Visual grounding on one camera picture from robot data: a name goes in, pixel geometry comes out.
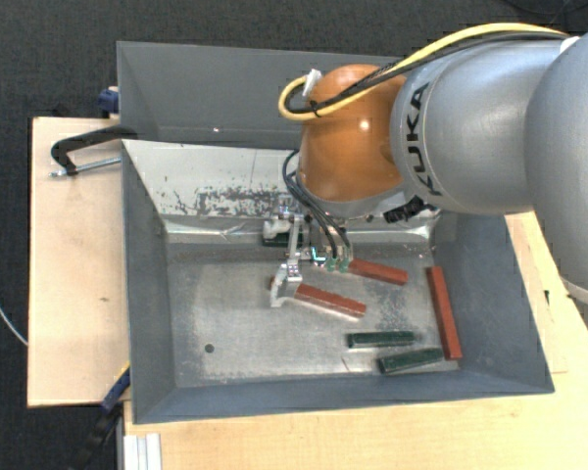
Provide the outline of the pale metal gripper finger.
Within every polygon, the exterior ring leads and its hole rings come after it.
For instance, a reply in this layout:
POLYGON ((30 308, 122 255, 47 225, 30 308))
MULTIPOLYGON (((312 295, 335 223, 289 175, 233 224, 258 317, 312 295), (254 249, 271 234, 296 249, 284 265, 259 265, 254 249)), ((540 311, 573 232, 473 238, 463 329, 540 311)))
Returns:
POLYGON ((289 205, 273 208, 263 224, 263 239, 274 240, 279 234, 287 233, 293 224, 292 215, 292 208, 289 205))
POLYGON ((299 265, 294 262, 282 263, 269 285, 269 304, 281 307, 287 299, 293 299, 303 277, 299 265))

